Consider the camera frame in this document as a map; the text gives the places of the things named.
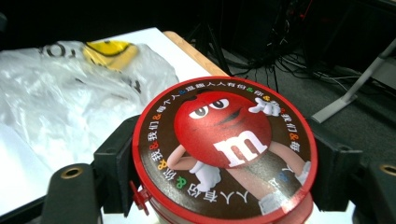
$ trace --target plastic bag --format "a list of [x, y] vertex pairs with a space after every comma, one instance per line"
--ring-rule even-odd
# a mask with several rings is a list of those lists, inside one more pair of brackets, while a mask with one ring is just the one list
[[93, 152], [129, 117], [178, 83], [147, 45], [120, 71], [86, 60], [86, 45], [62, 41], [0, 52], [0, 122], [14, 129], [54, 172]]

